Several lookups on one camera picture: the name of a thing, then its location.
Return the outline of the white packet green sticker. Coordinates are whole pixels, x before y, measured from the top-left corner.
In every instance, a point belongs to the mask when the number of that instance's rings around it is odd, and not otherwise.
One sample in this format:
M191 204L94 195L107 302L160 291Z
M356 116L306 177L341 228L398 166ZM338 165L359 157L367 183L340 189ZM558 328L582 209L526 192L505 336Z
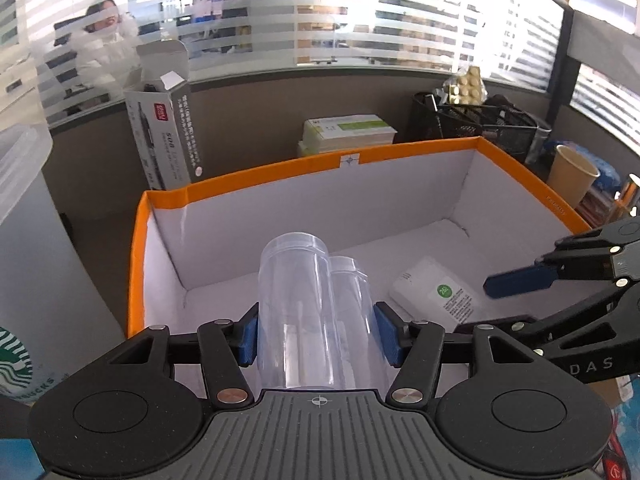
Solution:
M415 320L436 323L447 332L487 313L480 295L431 257L402 272L390 286L390 298Z

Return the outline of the clear plastic bottle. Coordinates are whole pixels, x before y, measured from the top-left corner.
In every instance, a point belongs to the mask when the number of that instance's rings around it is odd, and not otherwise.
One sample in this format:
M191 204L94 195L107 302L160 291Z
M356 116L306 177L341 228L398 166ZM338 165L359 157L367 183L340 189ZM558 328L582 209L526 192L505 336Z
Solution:
M308 233L270 240L258 271L257 370L263 389L386 391L369 280L355 259L331 256Z

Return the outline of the brown paper cup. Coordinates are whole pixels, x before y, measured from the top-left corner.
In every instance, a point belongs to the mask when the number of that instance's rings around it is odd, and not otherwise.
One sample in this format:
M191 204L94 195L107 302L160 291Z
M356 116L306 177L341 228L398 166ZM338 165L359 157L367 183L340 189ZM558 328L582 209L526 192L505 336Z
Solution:
M555 148L547 185L572 208L579 205L598 177L600 171L589 158L564 144Z

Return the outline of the orange cardboard box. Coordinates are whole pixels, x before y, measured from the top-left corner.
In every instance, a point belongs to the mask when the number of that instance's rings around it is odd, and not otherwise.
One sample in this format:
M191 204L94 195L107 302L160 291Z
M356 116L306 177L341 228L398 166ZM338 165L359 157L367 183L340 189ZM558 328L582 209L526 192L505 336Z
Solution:
M527 266L586 222L483 139L366 148L278 162L142 195L127 330L190 333L257 299L260 255L288 232L354 258L372 297L431 257L472 289Z

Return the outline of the black mesh desk organizer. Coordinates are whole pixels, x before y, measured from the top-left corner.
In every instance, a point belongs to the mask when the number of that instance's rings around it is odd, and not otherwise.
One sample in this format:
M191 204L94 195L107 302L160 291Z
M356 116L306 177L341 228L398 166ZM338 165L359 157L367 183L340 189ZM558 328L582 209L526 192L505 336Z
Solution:
M505 96L492 96L489 104L454 105L434 93L418 92L399 141L481 136L519 162L526 162L537 157L550 133L542 119L515 107Z

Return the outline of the frosted Starbucks plastic cup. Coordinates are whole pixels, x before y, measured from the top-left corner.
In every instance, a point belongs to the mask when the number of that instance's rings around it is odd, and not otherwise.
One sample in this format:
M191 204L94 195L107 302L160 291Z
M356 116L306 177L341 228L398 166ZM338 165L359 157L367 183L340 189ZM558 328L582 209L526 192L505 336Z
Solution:
M1 133L1 393L32 404L124 340L55 208L44 125Z

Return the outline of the yellow pill blister pack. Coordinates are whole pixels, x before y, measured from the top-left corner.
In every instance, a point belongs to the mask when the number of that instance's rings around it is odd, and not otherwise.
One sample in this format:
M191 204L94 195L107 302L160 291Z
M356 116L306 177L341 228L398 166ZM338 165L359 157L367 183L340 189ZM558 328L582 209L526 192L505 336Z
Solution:
M465 68L444 83L446 101L451 105L482 105L487 98L478 66Z

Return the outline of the green white carton box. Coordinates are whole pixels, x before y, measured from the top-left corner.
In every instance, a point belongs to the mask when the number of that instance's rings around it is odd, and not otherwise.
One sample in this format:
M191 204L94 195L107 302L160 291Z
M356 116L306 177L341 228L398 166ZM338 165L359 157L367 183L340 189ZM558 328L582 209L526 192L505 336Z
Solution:
M305 157L392 144L396 133L396 129L376 115L308 119L297 153Z

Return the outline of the white marker pen box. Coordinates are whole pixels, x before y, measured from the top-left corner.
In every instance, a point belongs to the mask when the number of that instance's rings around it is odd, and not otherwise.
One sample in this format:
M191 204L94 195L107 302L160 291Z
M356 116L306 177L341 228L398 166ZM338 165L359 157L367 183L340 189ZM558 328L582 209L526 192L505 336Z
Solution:
M204 178L191 113L189 52L179 40L137 46L140 67L124 89L134 142L149 188L171 191Z

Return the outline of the person in white jacket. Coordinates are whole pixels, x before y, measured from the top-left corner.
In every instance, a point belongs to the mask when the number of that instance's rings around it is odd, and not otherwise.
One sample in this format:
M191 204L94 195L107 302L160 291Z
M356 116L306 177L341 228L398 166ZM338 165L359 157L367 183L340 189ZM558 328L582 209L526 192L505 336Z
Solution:
M85 86L120 99L130 74L140 66L138 24L130 14L120 12L114 0L93 3L85 18L88 22L70 37L78 76Z

